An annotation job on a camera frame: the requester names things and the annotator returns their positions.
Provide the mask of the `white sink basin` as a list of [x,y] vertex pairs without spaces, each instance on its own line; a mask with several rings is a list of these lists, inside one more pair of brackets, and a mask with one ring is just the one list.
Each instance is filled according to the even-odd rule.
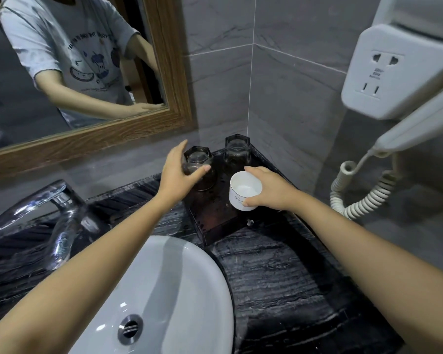
[[[124,346],[118,326],[130,314],[143,330]],[[68,354],[232,354],[234,326],[228,284],[210,255],[150,236]]]

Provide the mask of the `chrome sink overflow cover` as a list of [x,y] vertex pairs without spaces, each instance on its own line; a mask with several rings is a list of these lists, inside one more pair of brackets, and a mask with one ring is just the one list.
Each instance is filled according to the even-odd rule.
[[130,314],[126,316],[118,326],[118,341],[124,346],[133,345],[139,340],[142,330],[142,317],[137,314]]

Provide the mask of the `dark glass tumbler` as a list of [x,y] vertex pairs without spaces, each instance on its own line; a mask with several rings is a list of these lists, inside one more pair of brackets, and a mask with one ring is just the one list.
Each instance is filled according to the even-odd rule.
[[185,175],[194,173],[204,165],[210,165],[210,170],[194,185],[195,191],[211,189],[217,178],[217,172],[213,164],[213,155],[208,147],[193,146],[183,153],[182,170]]
[[227,174],[243,171],[245,166],[251,166],[250,138],[241,134],[226,137],[223,157],[223,169]]

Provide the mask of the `dark brown tray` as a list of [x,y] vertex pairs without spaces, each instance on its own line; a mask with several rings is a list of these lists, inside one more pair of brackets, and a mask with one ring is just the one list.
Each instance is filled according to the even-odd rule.
[[258,207],[244,212],[235,209],[229,201],[230,179],[223,169],[224,149],[211,152],[217,172],[215,185],[206,191],[190,190],[183,202],[204,247],[247,226],[259,226],[276,219],[280,210]]

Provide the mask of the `person's left hand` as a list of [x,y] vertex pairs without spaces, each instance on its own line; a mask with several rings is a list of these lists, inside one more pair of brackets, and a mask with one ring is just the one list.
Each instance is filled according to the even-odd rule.
[[171,149],[166,157],[157,197],[169,207],[181,201],[198,181],[190,181],[182,170],[182,155],[188,140]]

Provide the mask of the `chrome faucet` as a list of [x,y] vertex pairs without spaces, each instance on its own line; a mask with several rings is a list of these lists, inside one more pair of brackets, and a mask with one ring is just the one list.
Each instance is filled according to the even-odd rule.
[[110,231],[111,225],[95,214],[62,179],[44,186],[0,215],[0,231],[11,226],[41,205],[52,202],[59,211],[44,257],[44,267],[54,271],[71,257],[72,245],[79,235],[86,235],[91,243]]

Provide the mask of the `person's right forearm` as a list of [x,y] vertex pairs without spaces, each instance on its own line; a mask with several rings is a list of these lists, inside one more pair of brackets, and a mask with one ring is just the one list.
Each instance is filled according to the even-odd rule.
[[415,353],[443,354],[443,271],[301,191],[291,210]]

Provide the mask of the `person's right hand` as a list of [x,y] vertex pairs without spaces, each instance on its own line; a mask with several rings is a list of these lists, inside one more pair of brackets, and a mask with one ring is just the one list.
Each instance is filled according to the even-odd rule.
[[300,191],[287,182],[279,174],[263,166],[245,166],[244,170],[258,178],[263,186],[260,205],[275,210],[296,211]]

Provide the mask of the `white wall hair dryer base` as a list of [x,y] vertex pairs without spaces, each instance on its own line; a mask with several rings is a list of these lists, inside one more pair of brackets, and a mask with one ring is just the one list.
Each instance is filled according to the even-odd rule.
[[378,120],[398,118],[443,89],[443,0],[380,0],[357,41],[343,105]]

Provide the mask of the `person's left forearm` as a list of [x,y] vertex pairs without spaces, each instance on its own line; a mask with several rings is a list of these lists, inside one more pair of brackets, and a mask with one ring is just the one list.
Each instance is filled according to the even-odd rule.
[[0,354],[67,354],[155,225],[188,192],[160,184],[153,199],[30,291],[0,321]]

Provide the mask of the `white ceramic cup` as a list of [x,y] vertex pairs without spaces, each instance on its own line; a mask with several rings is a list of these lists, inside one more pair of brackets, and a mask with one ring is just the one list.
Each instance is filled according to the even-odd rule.
[[240,211],[252,211],[257,206],[247,207],[243,203],[247,198],[261,194],[262,189],[261,181],[251,173],[246,171],[236,172],[230,179],[230,204]]

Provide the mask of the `wooden framed mirror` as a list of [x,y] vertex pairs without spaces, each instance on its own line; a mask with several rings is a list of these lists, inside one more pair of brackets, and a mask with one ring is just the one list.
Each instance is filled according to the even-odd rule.
[[0,0],[0,180],[192,123],[173,0]]

